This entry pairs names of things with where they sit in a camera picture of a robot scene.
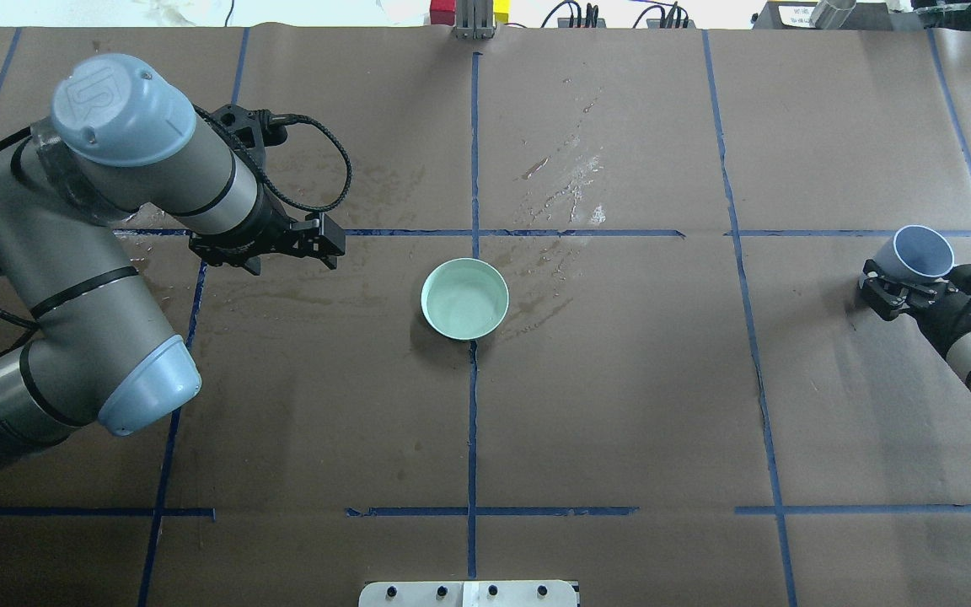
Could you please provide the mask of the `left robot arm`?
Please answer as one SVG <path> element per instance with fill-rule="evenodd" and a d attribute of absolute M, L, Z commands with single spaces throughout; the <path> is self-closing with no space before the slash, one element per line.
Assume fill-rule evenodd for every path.
<path fill-rule="evenodd" d="M 0 353 L 0 470 L 98 423 L 128 437 L 201 389 L 185 338 L 113 234 L 154 205 L 189 231 L 209 266 L 260 273 L 263 256 L 335 268 L 334 205 L 292 200 L 265 173 L 266 149 L 312 116 L 236 105 L 208 114 L 127 54 L 79 62 L 50 114 L 0 142 L 0 277 L 27 308 Z"/>

